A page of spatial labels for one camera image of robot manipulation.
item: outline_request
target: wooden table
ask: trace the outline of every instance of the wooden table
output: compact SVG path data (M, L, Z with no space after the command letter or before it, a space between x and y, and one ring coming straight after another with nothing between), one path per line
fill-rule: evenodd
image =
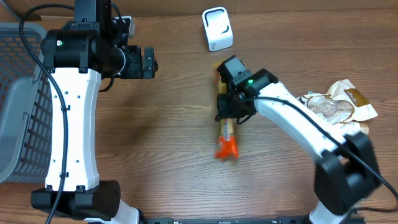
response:
M213 158L211 65L234 54L252 71L273 72L295 96L349 79L379 113L368 122L370 138L381 173L398 187L398 9L235 14L234 45L213 53L200 16L136 24L130 44L153 46L159 71L153 80L116 80L99 94L96 158L101 179L119 181L122 199L148 217L265 218L314 208L311 160L266 118L239 127L238 162ZM41 186L1 184L0 222L43 223L47 214L30 206L30 192ZM395 204L385 187L365 203ZM363 215L368 223L398 222L398 213Z

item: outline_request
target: cable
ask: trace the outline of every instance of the cable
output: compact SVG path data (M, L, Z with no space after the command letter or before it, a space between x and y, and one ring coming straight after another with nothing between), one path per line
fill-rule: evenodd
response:
M114 75L111 77L111 81L109 82L108 86L105 87L105 89L100 90L99 92L102 93L102 92L109 91L112 88L113 83L114 83Z
M255 98L248 98L244 99L243 102L249 102L249 101L254 101L254 100L271 100L271 101L278 101L280 103L286 104L293 109L295 109L297 112L299 112L301 115L303 115L311 124L314 125L323 135L325 135L328 139L330 139L333 143L335 143L340 149L344 150L350 158L354 159L356 162L361 164L365 169L370 171L377 179L379 179L394 195L398 202L398 193L397 191L393 188L393 186L385 179L383 178L380 174L378 174L375 170L373 170L371 167L369 167L362 159L360 159L356 154L351 152L347 147L342 145L342 143L338 142L336 139L334 139L327 131L322 129L311 117L309 117L308 114L306 114L304 111L302 111L298 106L294 105L293 103L287 101L287 100L281 100L279 98L274 98L274 97L267 97L267 96L258 96ZM356 211L372 211L372 212L384 212L384 213L391 213L391 212L396 212L398 211L398 207L393 208L393 209L380 209L380 208L369 208L369 207L359 207L359 208L354 208L348 212L349 216L352 215L353 212Z
M119 39L116 39L115 43L112 43L112 45L115 45L115 44L118 44L123 38L122 37L123 20L122 20L122 15L120 14L118 6L115 3L113 3L113 2L111 2L111 6L116 11L116 13L118 14L118 17L119 17L119 19L118 19L119 20L119 32L118 32Z
M27 43L25 33L24 33L24 24L25 24L25 21L27 20L27 18L34 11L37 11L39 9L48 8L48 7L60 7L60 8L71 9L71 10L75 9L72 6L67 6L67 5L63 5L63 4L44 4L44 5L36 6L36 7L33 7L32 9L29 9L25 13L25 15L21 18L21 21L19 22L19 35L21 37L22 43L24 44L29 55L32 57L32 59L40 67L40 69L42 70L44 75L50 80L51 84L54 86L54 89L57 92L57 95L61 102L61 110L62 110L62 118L63 118L63 154L62 154L62 169L61 169L61 175L60 175L60 187L58 189L58 194L57 194L57 197L55 198L53 207L51 208L51 212L49 213L49 216L47 217L47 220L45 221L46 224L50 223L52 217L54 216L54 213L55 213L57 206L61 199L63 186L65 184L65 177L67 175L66 171L67 171L67 155L68 155L68 116L67 116L67 107L65 104L65 99L63 98L60 87L58 86L54 77L49 73L49 71L47 71L47 69L44 67L43 63L36 56L36 54L33 52L33 50L29 47L29 44Z

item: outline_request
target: brown label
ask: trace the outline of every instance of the brown label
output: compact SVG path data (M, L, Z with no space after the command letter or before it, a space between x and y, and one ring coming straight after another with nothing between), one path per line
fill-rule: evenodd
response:
M355 88L344 90L344 92L357 107L370 104L369 100Z

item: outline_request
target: orange object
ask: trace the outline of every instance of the orange object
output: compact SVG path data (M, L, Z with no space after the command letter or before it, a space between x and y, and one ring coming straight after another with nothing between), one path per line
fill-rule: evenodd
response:
M226 84L221 81L221 77L217 71L216 78L218 80L218 94L226 93ZM218 136L218 145L220 148L216 151L215 158L219 160L229 158L238 159L239 150L234 135L233 119L221 119L218 122L220 124L220 135Z

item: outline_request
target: gray plastic crate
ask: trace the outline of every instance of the gray plastic crate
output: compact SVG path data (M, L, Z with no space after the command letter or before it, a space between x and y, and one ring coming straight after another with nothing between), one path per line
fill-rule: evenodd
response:
M0 182L43 182L51 156L51 90L23 46L18 26L0 22ZM29 23L24 32L38 55L47 32Z

